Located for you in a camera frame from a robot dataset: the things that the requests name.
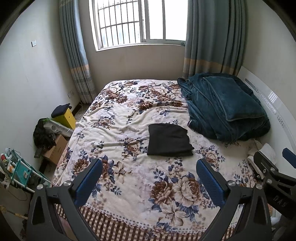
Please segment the black striped sweater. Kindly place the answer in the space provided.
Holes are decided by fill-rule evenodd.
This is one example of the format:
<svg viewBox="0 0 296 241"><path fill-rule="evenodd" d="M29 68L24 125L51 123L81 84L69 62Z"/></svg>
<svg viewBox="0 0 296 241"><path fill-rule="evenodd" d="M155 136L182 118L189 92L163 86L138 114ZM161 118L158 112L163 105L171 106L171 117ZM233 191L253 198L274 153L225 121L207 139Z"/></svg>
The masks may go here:
<svg viewBox="0 0 296 241"><path fill-rule="evenodd" d="M164 157L187 157L193 155L188 131L179 125L153 123L149 125L147 155Z"/></svg>

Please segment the folded white clothes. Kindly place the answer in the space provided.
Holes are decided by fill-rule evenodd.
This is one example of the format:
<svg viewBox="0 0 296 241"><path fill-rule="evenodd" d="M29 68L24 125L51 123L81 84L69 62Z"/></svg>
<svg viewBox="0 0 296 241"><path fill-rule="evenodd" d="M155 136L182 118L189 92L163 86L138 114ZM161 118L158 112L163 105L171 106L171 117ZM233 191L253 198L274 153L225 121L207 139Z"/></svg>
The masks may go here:
<svg viewBox="0 0 296 241"><path fill-rule="evenodd" d="M252 148L248 151L248 162L251 164L252 168L259 173L259 167L255 164L254 155L256 152L262 153L269 161L272 162L272 164L275 166L276 161L276 155L274 149L268 144L265 143L260 149Z"/></svg>

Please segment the white headboard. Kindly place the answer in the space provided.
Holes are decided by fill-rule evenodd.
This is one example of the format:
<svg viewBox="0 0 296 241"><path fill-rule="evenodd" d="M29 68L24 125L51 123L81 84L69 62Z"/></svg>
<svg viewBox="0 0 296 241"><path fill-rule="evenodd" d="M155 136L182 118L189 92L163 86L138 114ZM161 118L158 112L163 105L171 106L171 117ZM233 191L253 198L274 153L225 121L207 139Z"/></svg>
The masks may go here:
<svg viewBox="0 0 296 241"><path fill-rule="evenodd" d="M281 99L257 76L241 67L238 73L240 78L254 95L260 100L270 120L270 131L260 138L268 143L275 151L276 166L279 171L295 177L295 168L282 156L284 148L295 153L295 119Z"/></svg>

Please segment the teal storage rack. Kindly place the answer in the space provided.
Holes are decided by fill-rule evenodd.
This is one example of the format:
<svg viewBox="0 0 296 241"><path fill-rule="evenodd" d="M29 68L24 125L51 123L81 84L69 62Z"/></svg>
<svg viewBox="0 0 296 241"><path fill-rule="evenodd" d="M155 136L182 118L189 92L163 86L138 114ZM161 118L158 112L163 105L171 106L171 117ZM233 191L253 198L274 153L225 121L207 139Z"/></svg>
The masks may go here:
<svg viewBox="0 0 296 241"><path fill-rule="evenodd" d="M14 185L34 193L38 185L49 187L51 181L14 149L6 148L1 153L1 173L4 175L4 185Z"/></svg>

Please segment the cardboard box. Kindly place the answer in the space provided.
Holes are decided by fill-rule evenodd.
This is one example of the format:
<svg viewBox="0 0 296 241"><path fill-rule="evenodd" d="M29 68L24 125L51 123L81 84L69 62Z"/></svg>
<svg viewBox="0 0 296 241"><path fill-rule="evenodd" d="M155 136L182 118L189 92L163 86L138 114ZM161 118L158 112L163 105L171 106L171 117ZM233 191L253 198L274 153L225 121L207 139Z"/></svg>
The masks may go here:
<svg viewBox="0 0 296 241"><path fill-rule="evenodd" d="M56 145L53 146L50 150L44 151L42 153L42 156L46 160L52 162L53 164L58 165L58 162L59 162L68 142L64 138L63 135L58 135L55 139L55 143L56 143Z"/></svg>

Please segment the teal plush blanket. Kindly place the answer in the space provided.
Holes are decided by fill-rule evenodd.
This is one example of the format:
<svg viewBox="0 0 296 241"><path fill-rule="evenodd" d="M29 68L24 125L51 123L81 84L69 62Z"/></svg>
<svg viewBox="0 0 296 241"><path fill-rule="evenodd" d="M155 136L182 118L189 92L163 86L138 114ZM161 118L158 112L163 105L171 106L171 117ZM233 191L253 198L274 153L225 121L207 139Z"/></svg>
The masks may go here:
<svg viewBox="0 0 296 241"><path fill-rule="evenodd" d="M224 143L247 141L269 132L266 111L238 77L199 73L177 82L188 105L188 127L195 132Z"/></svg>

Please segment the floral bed blanket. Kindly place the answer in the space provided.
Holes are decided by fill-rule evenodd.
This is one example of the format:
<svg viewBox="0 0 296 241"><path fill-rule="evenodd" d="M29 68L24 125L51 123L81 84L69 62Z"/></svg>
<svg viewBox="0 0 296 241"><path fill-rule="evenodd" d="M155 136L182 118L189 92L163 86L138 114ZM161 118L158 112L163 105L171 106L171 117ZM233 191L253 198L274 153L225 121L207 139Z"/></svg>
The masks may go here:
<svg viewBox="0 0 296 241"><path fill-rule="evenodd" d="M196 173L205 159L226 180L255 185L248 164L253 140L225 144L188 130L193 155L149 156L149 125L187 128L186 100L176 81L107 84L77 123L52 185L73 180L97 158L102 174L81 213L100 240L198 240L216 216Z"/></svg>

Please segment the white appliance on floor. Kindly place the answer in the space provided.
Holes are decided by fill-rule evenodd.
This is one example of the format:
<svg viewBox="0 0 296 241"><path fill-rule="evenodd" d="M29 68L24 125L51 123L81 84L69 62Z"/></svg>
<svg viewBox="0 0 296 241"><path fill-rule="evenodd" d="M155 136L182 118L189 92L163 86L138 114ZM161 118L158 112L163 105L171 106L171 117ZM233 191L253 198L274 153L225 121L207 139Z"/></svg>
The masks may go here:
<svg viewBox="0 0 296 241"><path fill-rule="evenodd" d="M43 124L47 133L53 133L55 135L63 135L70 138L73 134L73 130L51 119L44 120Z"/></svg>

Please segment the yellow box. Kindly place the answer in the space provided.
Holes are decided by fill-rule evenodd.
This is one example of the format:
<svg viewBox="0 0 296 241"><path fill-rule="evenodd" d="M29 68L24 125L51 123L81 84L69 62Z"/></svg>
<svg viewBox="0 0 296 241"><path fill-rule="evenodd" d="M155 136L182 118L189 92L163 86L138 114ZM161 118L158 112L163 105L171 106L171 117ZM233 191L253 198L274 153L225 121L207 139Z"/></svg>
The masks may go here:
<svg viewBox="0 0 296 241"><path fill-rule="evenodd" d="M71 128L73 130L76 127L76 119L74 118L69 108L67 108L67 111L64 114L53 118L53 121L58 122L63 126Z"/></svg>

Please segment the right grey curtain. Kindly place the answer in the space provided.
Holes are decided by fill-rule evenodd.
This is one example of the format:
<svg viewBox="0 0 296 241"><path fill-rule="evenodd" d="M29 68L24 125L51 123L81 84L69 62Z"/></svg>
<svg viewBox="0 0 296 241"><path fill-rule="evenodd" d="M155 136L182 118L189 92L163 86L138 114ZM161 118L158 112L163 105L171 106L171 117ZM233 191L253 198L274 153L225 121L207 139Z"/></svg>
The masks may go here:
<svg viewBox="0 0 296 241"><path fill-rule="evenodd" d="M237 75L246 39L245 1L189 1L183 78Z"/></svg>

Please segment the grey curtain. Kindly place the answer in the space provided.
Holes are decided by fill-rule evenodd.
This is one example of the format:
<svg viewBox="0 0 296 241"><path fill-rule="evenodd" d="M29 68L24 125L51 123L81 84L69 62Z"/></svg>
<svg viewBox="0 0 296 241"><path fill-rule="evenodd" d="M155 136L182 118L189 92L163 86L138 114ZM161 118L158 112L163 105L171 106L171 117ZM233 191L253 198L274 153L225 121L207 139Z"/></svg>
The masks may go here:
<svg viewBox="0 0 296 241"><path fill-rule="evenodd" d="M237 75L246 39L245 1L189 1L183 78Z"/></svg>
<svg viewBox="0 0 296 241"><path fill-rule="evenodd" d="M97 91L84 48L78 1L59 1L59 16L63 44L74 84L81 101L92 103Z"/></svg>

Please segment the left grey curtain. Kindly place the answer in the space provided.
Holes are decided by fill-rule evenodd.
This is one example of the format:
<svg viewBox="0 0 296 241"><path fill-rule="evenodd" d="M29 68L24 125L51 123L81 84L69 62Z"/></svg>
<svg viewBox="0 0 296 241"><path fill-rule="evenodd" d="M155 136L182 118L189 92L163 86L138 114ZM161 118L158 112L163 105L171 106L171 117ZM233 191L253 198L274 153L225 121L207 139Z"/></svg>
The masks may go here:
<svg viewBox="0 0 296 241"><path fill-rule="evenodd" d="M84 48L78 1L59 1L59 16L63 44L74 84L81 101L92 103L97 91Z"/></svg>

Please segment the barred window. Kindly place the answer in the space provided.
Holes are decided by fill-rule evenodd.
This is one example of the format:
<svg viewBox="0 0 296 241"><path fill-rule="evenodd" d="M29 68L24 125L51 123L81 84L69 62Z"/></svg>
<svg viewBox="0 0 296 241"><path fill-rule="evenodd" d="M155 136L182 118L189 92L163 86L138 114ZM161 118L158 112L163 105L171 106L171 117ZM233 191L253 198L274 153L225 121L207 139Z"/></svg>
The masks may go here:
<svg viewBox="0 0 296 241"><path fill-rule="evenodd" d="M95 50L140 44L185 44L187 1L89 1Z"/></svg>

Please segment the wall switch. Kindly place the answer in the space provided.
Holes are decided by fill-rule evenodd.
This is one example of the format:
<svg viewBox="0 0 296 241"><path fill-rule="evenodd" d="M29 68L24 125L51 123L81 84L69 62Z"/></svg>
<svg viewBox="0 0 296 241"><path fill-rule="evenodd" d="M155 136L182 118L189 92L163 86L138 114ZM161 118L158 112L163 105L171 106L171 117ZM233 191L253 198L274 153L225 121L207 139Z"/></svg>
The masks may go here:
<svg viewBox="0 0 296 241"><path fill-rule="evenodd" d="M32 45L32 47L36 46L37 45L37 41L36 40L32 41L31 42L31 45Z"/></svg>

